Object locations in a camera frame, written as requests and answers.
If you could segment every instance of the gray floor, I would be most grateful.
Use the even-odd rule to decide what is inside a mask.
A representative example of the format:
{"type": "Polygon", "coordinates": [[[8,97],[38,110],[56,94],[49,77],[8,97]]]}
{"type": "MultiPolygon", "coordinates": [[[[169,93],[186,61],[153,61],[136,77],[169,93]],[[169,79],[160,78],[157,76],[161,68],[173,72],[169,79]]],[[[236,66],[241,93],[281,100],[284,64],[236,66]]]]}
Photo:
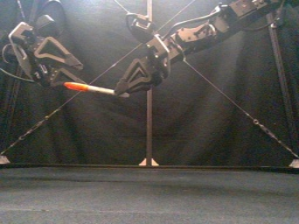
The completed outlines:
{"type": "Polygon", "coordinates": [[[0,223],[299,223],[295,174],[26,168],[0,177],[0,223]]]}

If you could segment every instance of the black backdrop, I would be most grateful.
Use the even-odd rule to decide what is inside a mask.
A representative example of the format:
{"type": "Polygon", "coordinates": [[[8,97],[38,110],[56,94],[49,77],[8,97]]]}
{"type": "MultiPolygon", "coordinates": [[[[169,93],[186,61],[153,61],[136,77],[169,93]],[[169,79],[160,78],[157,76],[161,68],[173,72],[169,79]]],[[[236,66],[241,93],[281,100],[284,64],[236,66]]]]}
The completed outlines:
{"type": "MultiPolygon", "coordinates": [[[[29,15],[32,1],[21,2],[29,15]]],[[[130,12],[145,14],[145,1],[118,2],[130,12]]],[[[44,13],[50,14],[64,28],[60,42],[84,64],[80,78],[90,82],[126,55],[137,42],[125,27],[125,11],[114,1],[62,0],[61,3],[65,20],[54,4],[46,7],[44,13]]],[[[189,0],[153,1],[157,27],[188,3],[189,0]]],[[[217,0],[194,1],[160,33],[165,34],[176,22],[208,14],[217,3],[217,0]]],[[[9,30],[20,17],[16,15],[16,3],[2,0],[0,4],[1,29],[9,30]]],[[[288,14],[279,34],[287,75],[297,81],[296,12],[288,14]]],[[[114,88],[132,59],[144,53],[142,48],[134,51],[97,78],[93,85],[114,88]]],[[[186,60],[291,145],[268,29],[255,33],[241,31],[210,49],[189,55],[186,60]]],[[[1,66],[13,69],[4,63],[1,66]]],[[[14,81],[4,76],[0,76],[0,81],[5,148],[76,93],[21,83],[12,125],[5,133],[9,128],[5,125],[5,108],[14,81]]],[[[291,94],[296,110],[296,94],[291,94]]],[[[145,157],[145,93],[132,94],[128,99],[80,94],[5,155],[16,163],[137,165],[145,157]]],[[[153,88],[153,159],[160,165],[283,166],[289,165],[293,157],[202,78],[178,62],[172,66],[170,77],[153,88]]]]}

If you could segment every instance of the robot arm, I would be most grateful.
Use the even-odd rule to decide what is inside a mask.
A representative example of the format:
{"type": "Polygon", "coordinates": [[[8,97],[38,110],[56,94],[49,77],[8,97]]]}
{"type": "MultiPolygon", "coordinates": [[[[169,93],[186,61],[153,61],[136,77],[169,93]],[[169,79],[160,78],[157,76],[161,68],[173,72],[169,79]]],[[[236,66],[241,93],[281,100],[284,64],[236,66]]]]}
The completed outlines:
{"type": "Polygon", "coordinates": [[[60,76],[85,83],[66,68],[82,69],[80,61],[69,53],[58,40],[48,36],[54,32],[49,16],[41,16],[36,22],[37,28],[21,22],[9,33],[9,42],[20,67],[30,80],[45,87],[56,87],[60,76]]]}
{"type": "MultiPolygon", "coordinates": [[[[237,0],[229,5],[220,4],[208,16],[176,24],[164,37],[152,29],[146,30],[146,27],[152,27],[150,21],[136,17],[129,31],[133,35],[144,32],[146,38],[150,37],[145,43],[148,54],[144,58],[133,60],[125,75],[116,84],[116,95],[148,90],[152,85],[158,85],[170,73],[170,64],[182,60],[184,55],[196,53],[221,42],[245,29],[267,13],[277,10],[284,2],[285,0],[237,0]],[[206,19],[205,24],[196,28],[177,29],[182,25],[206,19]]],[[[296,6],[299,1],[293,0],[292,4],[296,6]]]]}

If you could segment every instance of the vertical metal pole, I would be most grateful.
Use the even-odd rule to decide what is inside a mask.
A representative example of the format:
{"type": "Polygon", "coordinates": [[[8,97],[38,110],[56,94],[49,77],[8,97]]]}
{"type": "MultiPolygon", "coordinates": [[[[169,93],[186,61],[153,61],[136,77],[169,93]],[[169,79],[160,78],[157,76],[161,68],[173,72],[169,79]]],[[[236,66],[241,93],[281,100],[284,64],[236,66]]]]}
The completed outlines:
{"type": "MultiPolygon", "coordinates": [[[[146,16],[153,19],[153,2],[146,0],[146,16]]],[[[145,165],[152,166],[153,157],[153,90],[146,91],[145,165]]]]}
{"type": "MultiPolygon", "coordinates": [[[[272,13],[267,15],[267,22],[273,21],[273,15],[272,13]]],[[[277,42],[277,35],[276,35],[276,29],[269,27],[269,38],[271,43],[273,47],[273,54],[275,54],[275,64],[276,64],[276,70],[277,70],[277,78],[280,82],[280,88],[283,93],[283,100],[284,100],[284,112],[285,112],[285,120],[288,125],[288,133],[291,138],[291,144],[295,149],[295,152],[299,151],[299,138],[297,138],[297,129],[295,127],[295,116],[293,116],[293,109],[292,109],[292,102],[291,102],[291,96],[288,94],[288,85],[287,85],[287,78],[285,78],[285,69],[284,69],[284,62],[283,62],[283,56],[281,56],[281,50],[277,42]]]]}

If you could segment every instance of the orange marker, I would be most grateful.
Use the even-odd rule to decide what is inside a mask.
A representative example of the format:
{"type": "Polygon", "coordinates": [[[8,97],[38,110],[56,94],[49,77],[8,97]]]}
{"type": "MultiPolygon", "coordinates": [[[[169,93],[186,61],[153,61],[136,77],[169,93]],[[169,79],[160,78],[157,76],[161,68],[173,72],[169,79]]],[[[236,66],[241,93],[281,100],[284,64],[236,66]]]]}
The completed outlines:
{"type": "MultiPolygon", "coordinates": [[[[93,87],[86,84],[81,84],[77,82],[64,82],[64,87],[76,91],[82,91],[82,92],[93,92],[93,93],[101,93],[105,95],[116,95],[113,89],[102,88],[102,87],[93,87]]],[[[120,95],[120,97],[128,97],[129,94],[124,93],[120,95]]]]}

